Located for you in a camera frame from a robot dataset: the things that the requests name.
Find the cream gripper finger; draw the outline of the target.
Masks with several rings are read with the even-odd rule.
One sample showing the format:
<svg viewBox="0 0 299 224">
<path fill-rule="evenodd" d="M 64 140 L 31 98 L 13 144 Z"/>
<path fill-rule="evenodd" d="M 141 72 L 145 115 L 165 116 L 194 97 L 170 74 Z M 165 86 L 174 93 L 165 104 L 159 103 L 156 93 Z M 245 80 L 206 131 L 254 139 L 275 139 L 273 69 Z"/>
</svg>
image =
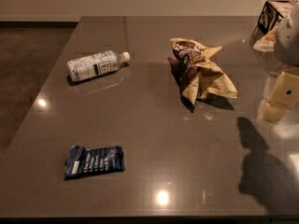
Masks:
<svg viewBox="0 0 299 224">
<path fill-rule="evenodd" d="M 265 102 L 261 109 L 261 118 L 271 123 L 278 123 L 288 111 L 289 109 L 282 105 Z"/>
</svg>

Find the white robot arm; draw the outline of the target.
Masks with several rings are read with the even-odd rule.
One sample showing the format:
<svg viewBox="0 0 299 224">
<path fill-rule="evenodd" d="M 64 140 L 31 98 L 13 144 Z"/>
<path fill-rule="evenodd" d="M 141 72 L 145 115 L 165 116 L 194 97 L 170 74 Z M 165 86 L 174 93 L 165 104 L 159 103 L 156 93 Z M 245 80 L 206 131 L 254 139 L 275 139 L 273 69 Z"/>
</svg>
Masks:
<svg viewBox="0 0 299 224">
<path fill-rule="evenodd" d="M 268 79 L 260 117 L 278 123 L 299 101 L 299 3 L 278 25 L 275 53 L 285 68 Z"/>
</svg>

